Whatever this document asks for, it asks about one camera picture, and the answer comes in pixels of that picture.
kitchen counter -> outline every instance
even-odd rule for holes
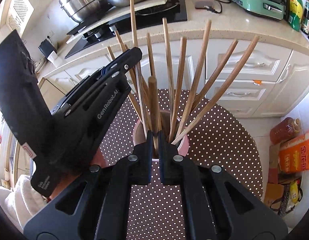
[[[168,24],[171,41],[179,40],[182,36],[192,40],[202,39],[206,21],[211,19],[210,38],[252,40],[257,34],[260,36],[260,42],[286,47],[309,56],[309,41],[283,20],[274,21],[250,15],[234,3],[223,4],[222,14],[196,10],[190,0],[185,0],[185,3],[188,21]],[[152,43],[164,42],[163,27],[158,25],[137,31],[139,46],[146,45],[148,32],[151,34]],[[133,46],[131,33],[125,33],[121,37],[130,48]],[[58,49],[58,55],[64,58],[77,41],[63,45]],[[120,51],[116,38],[111,38],[67,58],[65,64],[59,68],[47,62],[42,67],[38,79],[40,81],[42,77],[48,78],[66,68],[103,56],[107,54],[107,46],[111,46],[113,52]]]

polka dot tablecloth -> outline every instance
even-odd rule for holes
[[[162,110],[169,110],[167,90],[159,90]],[[182,91],[178,116],[181,117],[189,92]],[[188,118],[188,125],[207,103],[203,99]],[[133,151],[132,133],[138,117],[127,99],[101,143],[108,165],[114,165]],[[197,165],[218,164],[250,192],[261,199],[262,169],[256,144],[239,121],[224,108],[215,105],[188,134],[188,157]],[[148,186],[131,189],[127,239],[185,239],[179,186],[160,183],[159,163],[152,162],[152,180]]]

person's arm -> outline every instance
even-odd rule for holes
[[[97,164],[102,168],[107,166],[100,149],[97,150],[91,162],[91,165],[93,164]],[[77,177],[78,176],[66,175],[57,185],[50,199],[54,199]],[[14,191],[0,187],[0,206],[21,232],[23,232],[24,225],[27,221],[46,204],[42,195],[32,188],[29,176],[21,175],[16,183]]]

sleeve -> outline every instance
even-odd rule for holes
[[[45,205],[42,196],[31,187],[29,176],[21,175],[14,191],[0,187],[0,206],[21,232],[27,221]]]

orange bag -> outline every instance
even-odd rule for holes
[[[279,164],[285,173],[309,170],[309,130],[280,145]]]

